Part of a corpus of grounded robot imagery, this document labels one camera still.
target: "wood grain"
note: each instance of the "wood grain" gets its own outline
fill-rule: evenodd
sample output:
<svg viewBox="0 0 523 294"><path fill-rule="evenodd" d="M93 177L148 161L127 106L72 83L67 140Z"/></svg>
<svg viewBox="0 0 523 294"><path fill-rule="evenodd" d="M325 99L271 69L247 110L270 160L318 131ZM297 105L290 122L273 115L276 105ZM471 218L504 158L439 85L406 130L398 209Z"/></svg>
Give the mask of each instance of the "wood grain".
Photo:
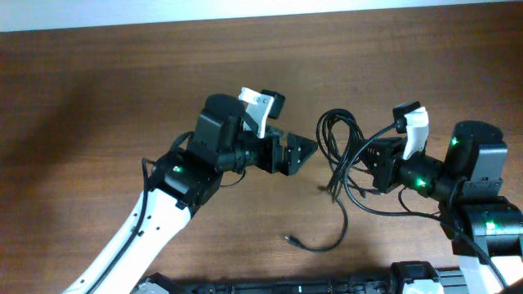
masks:
<svg viewBox="0 0 523 294"><path fill-rule="evenodd" d="M309 137L332 108L349 109L369 136L391 122L394 105L420 100L437 158L455 123L493 123L509 148L502 194L523 207L522 82L521 3L3 33L0 292L67 288L136 202L141 157L160 156L194 129L209 94L243 86L284 93L274 124ZM317 189L329 176L320 153L292 177L250 168L148 273L252 280L341 276L393 261L457 264L438 224L371 216L346 199L340 248L290 247L288 233L310 245L339 234L341 212ZM436 208L413 193L405 201ZM400 209L395 194L365 202Z"/></svg>

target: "green light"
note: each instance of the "green light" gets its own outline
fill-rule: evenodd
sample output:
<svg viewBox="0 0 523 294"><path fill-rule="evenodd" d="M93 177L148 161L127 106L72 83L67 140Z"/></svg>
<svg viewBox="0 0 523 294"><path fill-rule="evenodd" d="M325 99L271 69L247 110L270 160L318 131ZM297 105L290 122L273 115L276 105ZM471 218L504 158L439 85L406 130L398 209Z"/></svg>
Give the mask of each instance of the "green light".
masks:
<svg viewBox="0 0 523 294"><path fill-rule="evenodd" d="M425 183L424 180L422 179L418 179L418 181L416 182L416 185L418 185L418 187L425 187L427 183Z"/></svg>
<svg viewBox="0 0 523 294"><path fill-rule="evenodd" d="M486 223L487 229L496 229L496 224L493 221Z"/></svg>

